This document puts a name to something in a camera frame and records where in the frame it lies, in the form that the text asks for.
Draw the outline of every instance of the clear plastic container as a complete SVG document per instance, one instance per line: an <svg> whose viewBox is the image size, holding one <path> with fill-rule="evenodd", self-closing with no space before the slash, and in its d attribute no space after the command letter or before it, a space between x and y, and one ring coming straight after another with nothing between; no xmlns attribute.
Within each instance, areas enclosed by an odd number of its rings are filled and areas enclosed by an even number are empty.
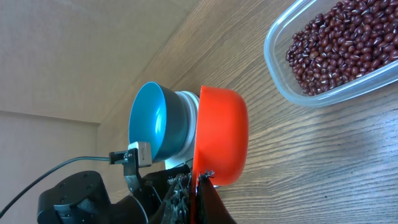
<svg viewBox="0 0 398 224"><path fill-rule="evenodd" d="M286 61L286 51L292 45L294 33L304 30L304 25L319 13L326 13L337 0L298 0L271 26L264 42L264 56L269 73L279 92L289 101L309 107L321 107L365 94L398 80L398 60L375 70L357 80L341 85L316 96L302 92Z"/></svg>

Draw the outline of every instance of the table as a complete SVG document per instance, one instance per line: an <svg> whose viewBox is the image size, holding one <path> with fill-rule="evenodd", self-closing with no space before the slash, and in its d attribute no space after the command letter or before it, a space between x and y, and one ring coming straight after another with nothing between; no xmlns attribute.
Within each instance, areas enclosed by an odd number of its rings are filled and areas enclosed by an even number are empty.
<svg viewBox="0 0 398 224"><path fill-rule="evenodd" d="M238 223L398 222L398 83L324 108L288 102L269 75L263 45L292 3L200 1L121 101L131 106L150 80L244 97L246 165L236 183L218 190Z"/></svg>

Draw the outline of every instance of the bowl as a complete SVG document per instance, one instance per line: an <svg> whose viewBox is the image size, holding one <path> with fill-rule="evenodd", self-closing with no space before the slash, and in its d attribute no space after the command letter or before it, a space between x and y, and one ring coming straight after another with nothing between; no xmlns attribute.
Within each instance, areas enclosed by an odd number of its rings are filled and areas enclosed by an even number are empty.
<svg viewBox="0 0 398 224"><path fill-rule="evenodd" d="M249 141L248 110L233 90L202 86L197 119L193 178L215 173L213 185L229 185L241 175Z"/></svg>
<svg viewBox="0 0 398 224"><path fill-rule="evenodd" d="M307 96L294 78L286 51L294 33L319 13L328 12L338 0L298 0L273 23L264 42L264 56L269 73L279 92L289 101L309 107L321 107L368 93L398 80L398 61L392 62L361 78L316 96Z"/></svg>
<svg viewBox="0 0 398 224"><path fill-rule="evenodd" d="M152 161L178 154L188 132L187 112L178 95L155 82L139 90L131 108L129 143L150 143Z"/></svg>

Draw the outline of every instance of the cable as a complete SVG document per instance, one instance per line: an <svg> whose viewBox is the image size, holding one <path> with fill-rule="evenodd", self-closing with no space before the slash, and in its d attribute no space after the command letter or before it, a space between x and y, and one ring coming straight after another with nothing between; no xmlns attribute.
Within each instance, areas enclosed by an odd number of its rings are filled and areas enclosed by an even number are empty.
<svg viewBox="0 0 398 224"><path fill-rule="evenodd" d="M56 171L57 169L71 163L71 162L75 162L75 161L80 161L80 160L94 160L94 161L109 161L108 157L95 157L95 156L81 156L81 157L76 157L73 159L70 159L68 161L65 161L61 164L59 164L58 166L54 167L53 169L50 169L49 171L47 171L45 174L43 174L41 177L39 177L38 179L36 179L35 181L33 181L33 183L29 184L29 186L27 186L23 191L21 191L16 197L14 197L14 199L12 199L5 207L4 209L1 211L0 213L0 218L5 214L5 212L16 202L18 201L19 198L21 198L29 189L31 189L34 185L36 185L37 183L39 183L42 179L44 179L46 176L50 175L51 173L53 173L54 171Z"/></svg>

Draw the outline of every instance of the teal plastic bowl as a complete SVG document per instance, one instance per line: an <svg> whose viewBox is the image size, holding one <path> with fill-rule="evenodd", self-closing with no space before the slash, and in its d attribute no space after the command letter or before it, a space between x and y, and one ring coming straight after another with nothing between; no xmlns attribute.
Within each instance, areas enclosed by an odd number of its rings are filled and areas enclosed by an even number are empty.
<svg viewBox="0 0 398 224"><path fill-rule="evenodd" d="M146 83L132 104L129 143L150 143L153 162L182 150L188 132L187 112L178 95L155 82Z"/></svg>

